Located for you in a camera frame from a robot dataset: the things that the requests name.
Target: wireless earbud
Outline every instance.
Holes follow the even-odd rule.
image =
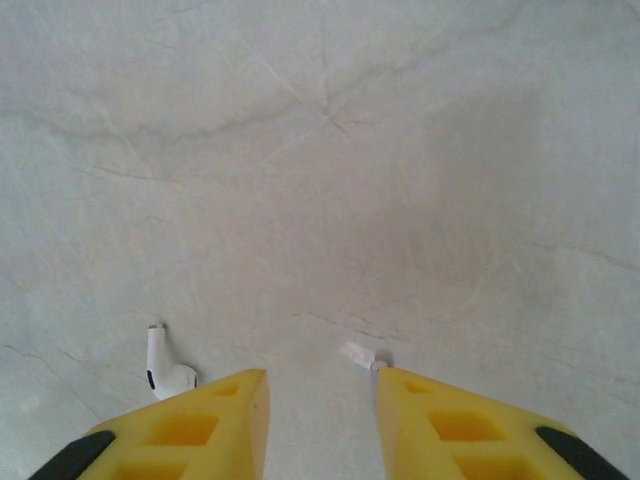
[[[147,337],[147,379],[159,400],[198,386],[198,374],[187,365],[170,364],[165,347],[165,327],[151,325]]]

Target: black rubber pad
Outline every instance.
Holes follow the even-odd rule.
[[[585,480],[629,480],[578,437],[551,427],[538,427],[536,433]]]
[[[76,480],[116,438],[103,430],[71,442],[29,480]]]

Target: white marble surface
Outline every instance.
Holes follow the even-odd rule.
[[[640,477],[640,6],[0,6],[0,477],[153,401],[145,329],[269,369],[265,478],[382,478],[399,364]]]

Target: white earbud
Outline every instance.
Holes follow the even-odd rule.
[[[198,386],[198,374],[187,365],[169,364],[165,349],[165,327],[151,325],[147,337],[147,379],[159,400]]]

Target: white plastic piece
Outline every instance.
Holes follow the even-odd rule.
[[[147,379],[159,400],[193,390],[198,386],[197,372],[181,364],[171,364],[165,346],[165,327],[151,325],[147,337]]]

